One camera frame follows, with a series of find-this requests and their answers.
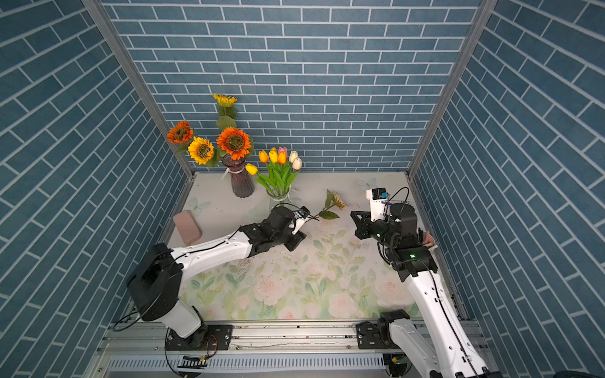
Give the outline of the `yellow sunflower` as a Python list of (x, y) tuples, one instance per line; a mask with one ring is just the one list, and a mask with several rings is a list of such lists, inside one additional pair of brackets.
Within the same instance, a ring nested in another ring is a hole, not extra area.
[(216, 168), (220, 156), (218, 146), (208, 139), (193, 137), (187, 148), (190, 158), (196, 165)]
[(235, 128), (237, 118), (237, 109), (235, 108), (235, 104), (237, 102), (237, 98), (224, 94), (213, 95), (213, 98), (217, 103), (217, 127), (222, 131), (227, 128)]

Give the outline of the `orange yellow tulip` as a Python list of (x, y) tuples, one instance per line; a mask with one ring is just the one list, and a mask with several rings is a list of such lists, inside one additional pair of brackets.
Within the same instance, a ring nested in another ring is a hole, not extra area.
[(280, 193), (280, 185), (279, 185), (279, 180), (278, 180), (279, 175), (278, 175), (278, 171), (277, 171), (278, 168), (279, 168), (278, 152), (277, 152), (277, 149), (274, 147), (269, 152), (269, 165), (268, 165), (269, 178), (271, 179), (271, 185), (273, 187), (274, 195), (278, 195)]

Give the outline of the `beige daisy flower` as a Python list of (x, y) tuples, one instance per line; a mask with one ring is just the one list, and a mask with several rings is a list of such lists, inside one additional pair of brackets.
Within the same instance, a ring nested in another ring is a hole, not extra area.
[(338, 214), (336, 214), (334, 211), (332, 211), (332, 208), (337, 208), (337, 209), (344, 209), (346, 207), (345, 202), (343, 201), (343, 199), (340, 197), (340, 195), (338, 195), (335, 192), (332, 192), (331, 190), (327, 190), (326, 191), (326, 200), (324, 203), (323, 208), (315, 215), (311, 215), (310, 217), (307, 218), (307, 220), (309, 221), (316, 221), (316, 220), (336, 220), (338, 219), (340, 216)]

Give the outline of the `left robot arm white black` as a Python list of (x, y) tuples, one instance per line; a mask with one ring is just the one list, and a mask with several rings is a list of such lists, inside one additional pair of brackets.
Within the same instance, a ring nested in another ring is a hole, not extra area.
[(167, 346), (174, 351), (207, 347), (211, 336), (201, 313), (180, 298), (181, 285), (198, 274), (230, 261), (244, 260), (276, 246), (293, 251), (306, 239), (302, 226), (315, 219), (306, 207), (277, 205), (260, 223), (189, 247), (160, 243), (146, 252), (127, 280), (140, 321), (159, 321), (168, 328)]

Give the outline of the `orange gerbera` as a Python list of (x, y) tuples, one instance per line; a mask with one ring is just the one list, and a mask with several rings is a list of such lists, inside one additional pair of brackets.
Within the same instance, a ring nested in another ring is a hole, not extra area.
[(249, 135), (234, 127), (224, 129), (217, 137), (217, 145), (231, 156), (233, 161), (244, 159), (253, 152), (254, 144)]
[(178, 152), (184, 152), (194, 138), (194, 130), (189, 121), (181, 121), (168, 131), (166, 138), (169, 143), (177, 145)]

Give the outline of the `red orange tulip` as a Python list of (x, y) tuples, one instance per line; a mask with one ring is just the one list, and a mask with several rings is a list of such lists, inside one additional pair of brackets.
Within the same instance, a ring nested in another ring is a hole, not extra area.
[(282, 151), (278, 154), (277, 168), (279, 168), (279, 174), (277, 178), (279, 179), (280, 183), (280, 194), (283, 195), (286, 192), (286, 182), (290, 174), (290, 166), (288, 163), (288, 156), (286, 152)]

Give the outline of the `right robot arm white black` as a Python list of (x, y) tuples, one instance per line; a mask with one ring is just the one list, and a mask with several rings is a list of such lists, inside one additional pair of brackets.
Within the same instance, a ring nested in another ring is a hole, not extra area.
[(375, 239), (379, 253), (411, 293), (429, 332), (418, 333), (404, 310), (382, 313), (381, 339), (395, 344), (423, 377), (500, 377), (476, 351), (447, 300), (438, 266), (418, 227), (414, 207), (373, 200), (368, 211), (353, 211), (359, 239)]

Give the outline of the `white tulip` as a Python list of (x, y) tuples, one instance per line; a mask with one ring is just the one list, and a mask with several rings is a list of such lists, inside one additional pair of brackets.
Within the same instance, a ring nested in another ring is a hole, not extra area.
[(288, 157), (288, 163), (291, 162), (292, 160), (294, 160), (295, 158), (298, 158), (298, 152), (297, 151), (291, 151), (289, 157)]

